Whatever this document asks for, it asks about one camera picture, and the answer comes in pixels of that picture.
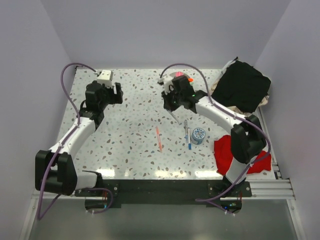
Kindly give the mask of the pink glue stick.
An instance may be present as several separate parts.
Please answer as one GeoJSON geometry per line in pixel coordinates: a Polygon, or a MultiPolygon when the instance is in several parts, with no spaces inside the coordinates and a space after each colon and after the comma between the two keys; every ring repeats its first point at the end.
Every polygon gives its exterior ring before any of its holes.
{"type": "Polygon", "coordinates": [[[175,73],[175,76],[176,76],[176,77],[180,77],[180,76],[183,76],[183,75],[184,75],[184,73],[183,73],[183,72],[180,72],[180,71],[175,73]]]}

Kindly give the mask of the blue capped pen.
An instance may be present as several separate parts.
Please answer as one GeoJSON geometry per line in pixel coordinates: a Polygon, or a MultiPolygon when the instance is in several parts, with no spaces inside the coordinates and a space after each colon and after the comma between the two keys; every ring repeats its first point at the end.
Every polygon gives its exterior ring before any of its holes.
{"type": "Polygon", "coordinates": [[[181,121],[178,119],[178,117],[172,112],[172,111],[168,111],[169,114],[174,118],[174,120],[178,123],[178,125],[180,126],[182,123],[181,121]]]}

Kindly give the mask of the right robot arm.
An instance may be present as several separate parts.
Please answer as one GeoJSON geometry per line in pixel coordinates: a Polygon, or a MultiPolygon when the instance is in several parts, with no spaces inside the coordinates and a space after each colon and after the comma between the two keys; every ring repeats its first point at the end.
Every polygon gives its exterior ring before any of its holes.
{"type": "Polygon", "coordinates": [[[184,107],[213,121],[230,134],[232,161],[222,179],[218,198],[235,196],[246,179],[249,168],[261,160],[259,154],[269,144],[260,120],[251,115],[237,115],[227,107],[213,101],[204,91],[195,91],[185,75],[162,77],[157,83],[163,86],[163,107],[169,112],[184,107]]]}

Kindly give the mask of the white blue marker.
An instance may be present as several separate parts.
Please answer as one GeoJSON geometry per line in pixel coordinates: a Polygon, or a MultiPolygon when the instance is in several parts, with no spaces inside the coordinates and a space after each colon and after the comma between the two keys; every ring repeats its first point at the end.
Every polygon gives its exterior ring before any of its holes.
{"type": "Polygon", "coordinates": [[[184,120],[184,132],[185,132],[185,140],[186,142],[188,142],[188,121],[187,120],[184,120]]]}

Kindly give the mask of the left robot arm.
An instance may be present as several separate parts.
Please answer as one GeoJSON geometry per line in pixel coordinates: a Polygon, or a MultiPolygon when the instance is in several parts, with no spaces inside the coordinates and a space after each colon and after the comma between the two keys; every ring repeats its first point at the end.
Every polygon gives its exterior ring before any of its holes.
{"type": "Polygon", "coordinates": [[[35,188],[38,191],[69,196],[86,189],[92,196],[104,190],[102,176],[95,171],[76,170],[74,160],[86,140],[98,129],[108,105],[122,104],[121,84],[94,80],[86,86],[85,100],[68,132],[48,150],[35,156],[35,188]]]}

